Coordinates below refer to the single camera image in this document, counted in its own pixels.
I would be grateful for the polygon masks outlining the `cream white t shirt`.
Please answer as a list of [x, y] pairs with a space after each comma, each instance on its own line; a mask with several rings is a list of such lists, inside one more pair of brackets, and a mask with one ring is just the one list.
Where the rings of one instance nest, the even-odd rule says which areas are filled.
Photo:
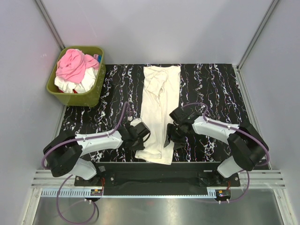
[[173, 123], [169, 114], [179, 106], [180, 66], [143, 68], [144, 87], [140, 118], [150, 129], [150, 137], [135, 158], [170, 165], [174, 144], [164, 146], [167, 125]]

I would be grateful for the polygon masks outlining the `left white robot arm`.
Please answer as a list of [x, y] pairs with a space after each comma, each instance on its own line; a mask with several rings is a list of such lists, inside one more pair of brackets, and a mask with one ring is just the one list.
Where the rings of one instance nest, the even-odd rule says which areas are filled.
[[101, 150], [124, 148], [137, 151], [144, 149], [144, 142], [150, 137], [149, 128], [141, 119], [124, 127], [94, 134], [75, 134], [65, 131], [55, 137], [43, 150], [44, 164], [53, 177], [72, 174], [95, 186], [101, 181], [102, 172], [95, 163], [82, 157]]

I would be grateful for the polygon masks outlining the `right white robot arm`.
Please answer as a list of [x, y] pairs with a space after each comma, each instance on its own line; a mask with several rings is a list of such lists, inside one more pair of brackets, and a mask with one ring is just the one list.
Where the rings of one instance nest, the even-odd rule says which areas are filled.
[[181, 148], [187, 135], [205, 135], [229, 146], [232, 155], [221, 162], [213, 173], [214, 183], [223, 186], [230, 176], [240, 171], [251, 171], [262, 158], [270, 159], [269, 148], [252, 124], [244, 126], [212, 120], [204, 114], [178, 107], [169, 116], [173, 123], [167, 124], [164, 147], [170, 142]]

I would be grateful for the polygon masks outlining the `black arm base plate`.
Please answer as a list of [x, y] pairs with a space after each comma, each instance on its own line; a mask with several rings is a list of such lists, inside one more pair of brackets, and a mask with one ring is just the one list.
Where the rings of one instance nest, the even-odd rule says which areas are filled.
[[237, 173], [229, 178], [215, 177], [218, 162], [175, 162], [162, 165], [146, 162], [100, 162], [94, 166], [100, 170], [106, 187], [127, 184], [190, 184], [198, 187], [240, 187]]

